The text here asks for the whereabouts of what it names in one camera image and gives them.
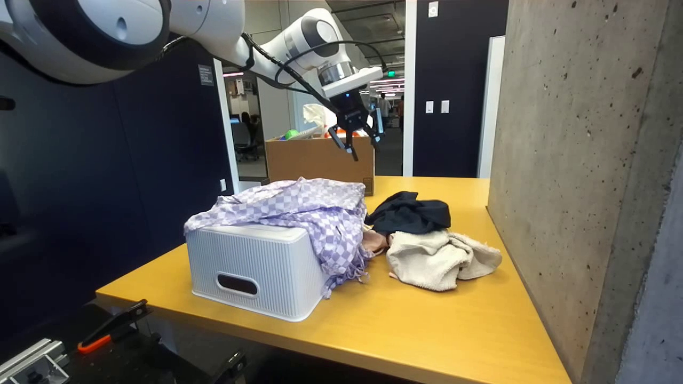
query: wooden table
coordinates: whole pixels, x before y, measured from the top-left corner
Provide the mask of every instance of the wooden table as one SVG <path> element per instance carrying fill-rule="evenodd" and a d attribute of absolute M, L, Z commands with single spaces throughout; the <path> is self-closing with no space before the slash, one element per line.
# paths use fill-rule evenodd
<path fill-rule="evenodd" d="M 462 281 L 453 291 L 430 291 L 389 277 L 379 255 L 364 283 L 342 286 L 299 323 L 194 295 L 184 245 L 96 294 L 116 304 L 148 299 L 151 309 L 177 321 L 416 381 L 569 381 L 484 209 L 488 183 L 378 176 L 368 206 L 399 190 L 446 201 L 453 230 L 499 247 L 502 267 L 488 277 Z"/>

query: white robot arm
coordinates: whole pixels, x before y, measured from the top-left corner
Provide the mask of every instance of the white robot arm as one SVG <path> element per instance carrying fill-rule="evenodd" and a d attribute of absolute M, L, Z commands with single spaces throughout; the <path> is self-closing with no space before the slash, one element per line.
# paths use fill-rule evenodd
<path fill-rule="evenodd" d="M 47 77 L 89 85 L 160 60 L 173 36 L 193 37 L 279 85 L 299 80 L 346 129 L 368 127 L 356 90 L 382 67 L 352 67 L 329 10 L 306 12 L 262 46 L 244 34 L 244 12 L 244 0 L 0 0 L 0 41 Z M 307 70 L 321 83 L 303 80 Z"/>

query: crumpled shirt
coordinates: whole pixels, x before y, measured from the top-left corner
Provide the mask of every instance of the crumpled shirt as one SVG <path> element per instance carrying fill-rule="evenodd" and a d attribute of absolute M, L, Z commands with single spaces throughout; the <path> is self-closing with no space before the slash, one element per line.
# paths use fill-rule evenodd
<path fill-rule="evenodd" d="M 362 281 L 362 217 L 364 185 L 332 178 L 274 180 L 249 187 L 217 202 L 185 221 L 185 234 L 202 228 L 262 224 L 301 226 L 307 230 L 321 270 L 326 277 L 324 295 L 351 279 Z"/>

